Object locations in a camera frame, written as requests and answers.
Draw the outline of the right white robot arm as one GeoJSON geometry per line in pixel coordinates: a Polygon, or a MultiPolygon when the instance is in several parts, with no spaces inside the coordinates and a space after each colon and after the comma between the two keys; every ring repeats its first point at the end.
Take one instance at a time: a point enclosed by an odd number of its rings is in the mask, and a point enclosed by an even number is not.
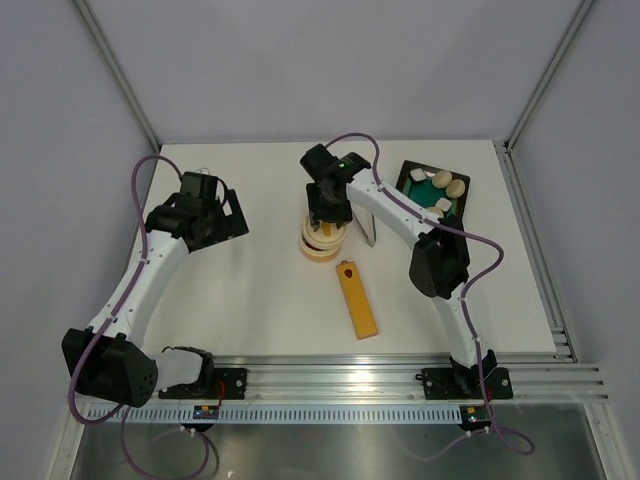
{"type": "Polygon", "coordinates": [[[476,396],[496,368],[495,354],[470,317],[467,294],[472,286],[470,256],[460,219],[436,213],[405,198],[382,181],[376,165],[355,152],[342,158],[317,144],[300,160],[311,178],[306,185],[308,215],[300,247],[309,257],[324,261],[341,249],[347,225],[358,206],[380,220],[411,249],[409,278],[438,309],[450,345],[456,389],[476,396]]]}

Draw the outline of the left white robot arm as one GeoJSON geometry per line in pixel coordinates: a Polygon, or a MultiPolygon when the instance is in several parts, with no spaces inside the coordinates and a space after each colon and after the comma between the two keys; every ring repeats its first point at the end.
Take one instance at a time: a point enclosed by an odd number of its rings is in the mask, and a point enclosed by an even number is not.
{"type": "Polygon", "coordinates": [[[187,257],[248,234],[235,190],[216,176],[186,172],[180,188],[143,225],[143,246],[107,304],[83,329],[70,329],[62,351],[71,393],[141,407],[163,399],[219,399],[234,392],[235,375],[211,353],[174,346],[143,352],[151,318],[187,257]]]}

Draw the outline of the metal serving tongs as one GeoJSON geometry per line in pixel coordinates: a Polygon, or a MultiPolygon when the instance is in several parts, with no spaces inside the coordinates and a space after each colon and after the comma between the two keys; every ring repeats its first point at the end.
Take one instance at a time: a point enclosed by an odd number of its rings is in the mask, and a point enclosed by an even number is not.
{"type": "Polygon", "coordinates": [[[377,241],[377,230],[374,215],[369,212],[364,212],[360,223],[364,231],[366,243],[373,248],[377,241]]]}

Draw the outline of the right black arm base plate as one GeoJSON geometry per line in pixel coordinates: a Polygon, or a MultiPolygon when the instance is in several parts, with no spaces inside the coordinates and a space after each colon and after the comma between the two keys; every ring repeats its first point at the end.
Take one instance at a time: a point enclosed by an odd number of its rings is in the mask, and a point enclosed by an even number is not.
{"type": "MultiPolygon", "coordinates": [[[[484,372],[484,388],[489,400],[514,398],[509,371],[496,367],[484,372]]],[[[426,400],[482,400],[477,368],[425,368],[416,378],[422,383],[426,400]]]]}

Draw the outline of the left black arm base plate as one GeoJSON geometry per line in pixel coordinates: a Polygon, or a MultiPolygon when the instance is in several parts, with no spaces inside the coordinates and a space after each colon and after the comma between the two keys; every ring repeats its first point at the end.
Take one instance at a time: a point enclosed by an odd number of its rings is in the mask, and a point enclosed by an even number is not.
{"type": "Polygon", "coordinates": [[[192,384],[168,387],[158,393],[166,400],[244,400],[247,387],[246,368],[215,367],[192,384]]]}

